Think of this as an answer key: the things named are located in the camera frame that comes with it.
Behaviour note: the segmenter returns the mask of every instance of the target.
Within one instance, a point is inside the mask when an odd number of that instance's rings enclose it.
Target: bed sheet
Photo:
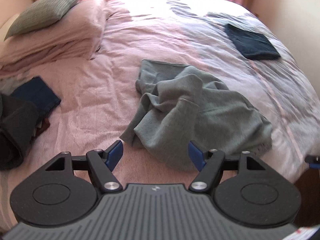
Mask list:
[[[105,10],[109,18],[93,59],[67,58],[27,72],[27,79],[40,75],[62,101],[22,166],[0,173],[3,230],[16,223],[9,197],[23,179],[61,151],[84,155],[119,139],[136,112],[135,80],[145,58],[196,66],[248,98],[273,125],[273,148],[263,160],[289,181],[306,169],[307,154],[319,153],[319,99],[287,48],[249,11],[224,0],[109,0]],[[245,59],[224,33],[227,23],[263,33],[281,59]],[[188,185],[196,174],[172,170],[126,144],[114,170],[124,185]],[[76,175],[88,179],[83,171]]]

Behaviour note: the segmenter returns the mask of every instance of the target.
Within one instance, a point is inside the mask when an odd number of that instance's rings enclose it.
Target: gray plastic base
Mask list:
[[[82,220],[60,228],[20,223],[3,240],[275,240],[296,230],[242,227],[215,210],[207,195],[178,185],[129,184],[105,195]]]

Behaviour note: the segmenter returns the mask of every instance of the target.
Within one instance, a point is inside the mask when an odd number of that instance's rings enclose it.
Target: striped gray pillow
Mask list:
[[[48,27],[59,21],[78,0],[38,0],[22,12],[9,28],[5,40],[11,36]]]

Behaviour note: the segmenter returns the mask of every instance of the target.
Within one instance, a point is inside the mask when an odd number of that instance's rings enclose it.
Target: gray sweatshirt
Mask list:
[[[194,169],[191,140],[227,155],[247,150],[260,157],[272,147],[271,123],[240,93],[194,66],[142,60],[136,89],[142,97],[120,138],[174,169]]]

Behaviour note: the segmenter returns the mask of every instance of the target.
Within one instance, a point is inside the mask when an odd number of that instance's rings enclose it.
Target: clothing pile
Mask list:
[[[225,32],[248,59],[280,57],[263,34],[230,24]],[[191,140],[204,150],[219,149],[227,155],[250,151],[261,157],[272,147],[272,125],[258,109],[194,66],[143,60],[136,90],[142,97],[120,138],[146,148],[174,169],[194,169],[188,156]]]
[[[0,94],[0,170],[22,164],[30,142],[50,126],[47,117],[60,102],[40,77],[9,96]]]

